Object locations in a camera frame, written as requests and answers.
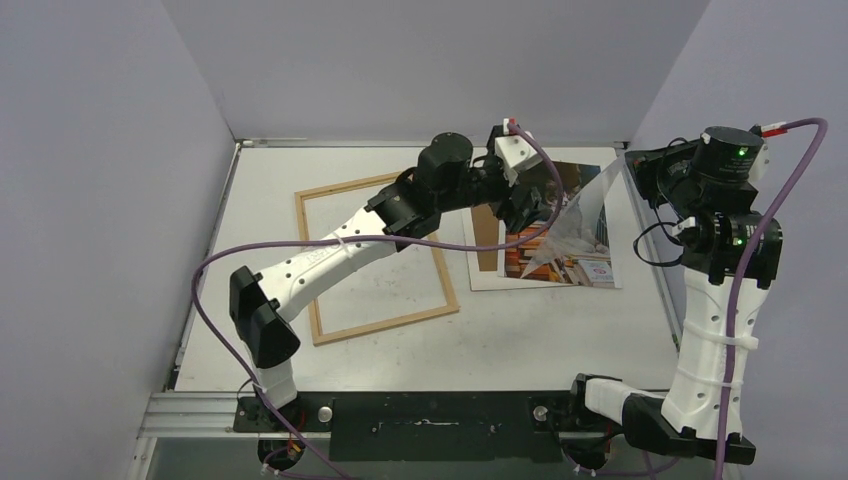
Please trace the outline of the clear acrylic sheet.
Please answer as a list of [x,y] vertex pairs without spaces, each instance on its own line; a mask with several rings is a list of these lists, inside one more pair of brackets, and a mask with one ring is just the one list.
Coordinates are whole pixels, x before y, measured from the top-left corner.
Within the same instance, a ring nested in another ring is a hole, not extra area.
[[525,178],[542,188],[554,224],[517,250],[516,278],[595,288],[616,286],[605,200],[623,168],[617,159],[607,167],[557,162],[563,191],[552,180],[542,182],[539,167]]

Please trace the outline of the brown backing board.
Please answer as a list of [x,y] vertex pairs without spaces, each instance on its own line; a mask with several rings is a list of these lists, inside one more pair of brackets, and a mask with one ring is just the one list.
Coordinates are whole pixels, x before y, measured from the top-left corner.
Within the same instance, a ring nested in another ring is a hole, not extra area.
[[[488,205],[480,205],[471,210],[474,242],[478,247],[489,247],[499,243],[500,221]],[[481,272],[496,272],[498,253],[496,250],[477,252],[477,261]]]

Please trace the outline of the book photo print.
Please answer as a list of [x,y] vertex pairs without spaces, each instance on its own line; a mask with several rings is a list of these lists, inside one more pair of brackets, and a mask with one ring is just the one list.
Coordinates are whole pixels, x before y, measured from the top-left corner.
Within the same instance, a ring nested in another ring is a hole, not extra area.
[[605,207],[591,197],[581,194],[601,168],[595,165],[557,161],[556,170],[563,186],[557,193],[555,180],[547,167],[539,164],[519,176],[519,181],[536,187],[542,195],[546,212],[518,234],[500,229],[500,239],[506,243],[536,233],[548,221],[557,204],[561,213],[557,224],[546,235],[498,254],[497,274],[512,280],[527,281],[534,287],[585,286],[615,289],[619,286],[613,270],[609,246],[609,230]]

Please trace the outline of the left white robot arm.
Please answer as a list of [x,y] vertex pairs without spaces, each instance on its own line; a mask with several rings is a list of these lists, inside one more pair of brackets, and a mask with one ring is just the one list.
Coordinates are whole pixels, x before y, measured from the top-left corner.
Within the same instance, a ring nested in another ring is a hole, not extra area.
[[550,211],[520,174],[545,162],[530,134],[501,126],[486,152],[442,133],[410,167],[383,187],[321,245],[263,270],[243,266],[229,279],[229,315],[255,370],[259,416],[282,431],[297,420],[298,391],[291,359],[301,342],[290,323],[322,293],[372,262],[389,257],[435,232],[446,212],[486,205],[511,233]]

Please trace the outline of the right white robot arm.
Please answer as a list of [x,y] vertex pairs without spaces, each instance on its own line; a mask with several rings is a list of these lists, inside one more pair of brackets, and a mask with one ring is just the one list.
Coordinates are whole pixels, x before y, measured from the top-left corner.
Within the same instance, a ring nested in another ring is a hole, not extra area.
[[672,232],[687,295],[678,363],[664,395],[613,377],[577,376],[565,402],[572,425],[609,422],[630,446],[658,455],[754,461],[741,390],[783,243],[780,224],[752,207],[751,172],[766,154],[762,129],[712,126],[696,139],[625,155],[639,195],[677,216]]

